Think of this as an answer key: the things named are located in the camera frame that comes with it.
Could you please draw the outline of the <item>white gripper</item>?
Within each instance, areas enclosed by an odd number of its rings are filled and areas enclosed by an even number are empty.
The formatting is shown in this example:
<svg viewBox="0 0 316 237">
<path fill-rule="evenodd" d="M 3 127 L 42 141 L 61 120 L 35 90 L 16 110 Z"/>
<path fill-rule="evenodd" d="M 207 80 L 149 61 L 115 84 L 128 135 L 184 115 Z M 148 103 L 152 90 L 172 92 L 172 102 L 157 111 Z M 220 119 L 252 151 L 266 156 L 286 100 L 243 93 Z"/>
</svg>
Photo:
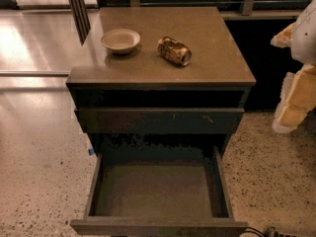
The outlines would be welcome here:
<svg viewBox="0 0 316 237">
<path fill-rule="evenodd" d="M 316 108 L 316 0 L 310 2 L 295 24 L 275 35 L 271 45 L 290 47 L 292 58 L 305 64 L 296 73 L 286 73 L 274 114 L 273 130 L 290 133 Z"/>
</svg>

